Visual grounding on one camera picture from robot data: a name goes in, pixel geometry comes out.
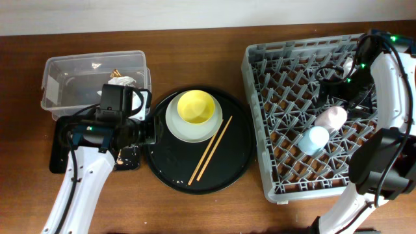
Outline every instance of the round black tray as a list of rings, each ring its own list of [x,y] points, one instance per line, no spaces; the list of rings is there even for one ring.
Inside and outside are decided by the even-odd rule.
[[[200,143],[187,143],[177,139],[166,126],[165,114],[169,102],[176,95],[195,89],[210,93],[222,108],[224,121],[211,149],[229,117],[232,115],[233,118],[200,181],[196,181],[198,172],[191,186],[188,186],[210,139]],[[146,148],[146,157],[152,172],[169,187],[189,194],[216,192],[236,182],[248,169],[255,151],[253,122],[250,113],[233,96],[206,86],[185,88],[166,97],[156,106],[153,115],[160,118],[161,133],[158,135],[158,143]]]

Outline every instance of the wooden table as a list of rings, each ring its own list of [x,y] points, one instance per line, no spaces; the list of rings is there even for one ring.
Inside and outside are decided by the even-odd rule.
[[[174,88],[205,84],[245,101],[241,62],[248,45],[363,33],[379,28],[416,37],[416,21],[336,23],[0,37],[0,232],[41,232],[63,175],[49,171],[55,122],[40,108],[50,57],[143,50],[151,70],[153,106]],[[338,198],[266,201],[257,161],[240,180],[214,194],[192,196],[163,185],[146,163],[109,176],[91,233],[261,233],[306,228]],[[362,225],[414,233],[416,192],[375,211]]]

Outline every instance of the gray dish rack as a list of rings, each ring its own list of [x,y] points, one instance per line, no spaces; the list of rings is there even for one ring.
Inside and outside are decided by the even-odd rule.
[[[342,66],[353,57],[360,34],[250,45],[241,70],[252,111],[257,158],[266,199],[273,203],[340,195],[348,184],[351,155],[376,129],[377,111],[369,118],[347,121],[330,135],[326,147],[306,155],[297,147],[302,133],[321,108],[314,71],[325,65]],[[342,77],[325,70],[320,78]]]

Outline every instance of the white wall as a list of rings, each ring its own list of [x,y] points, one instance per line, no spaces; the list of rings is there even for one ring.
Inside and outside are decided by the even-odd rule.
[[[0,35],[416,20],[416,0],[2,0]]]

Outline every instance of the white saucer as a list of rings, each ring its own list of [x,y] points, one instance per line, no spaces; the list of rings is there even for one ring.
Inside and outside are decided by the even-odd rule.
[[[215,111],[213,117],[203,124],[191,124],[184,121],[177,112],[177,103],[185,92],[178,94],[166,109],[166,125],[169,131],[178,139],[189,143],[203,142],[210,139],[220,128],[222,123],[222,109],[215,97]]]

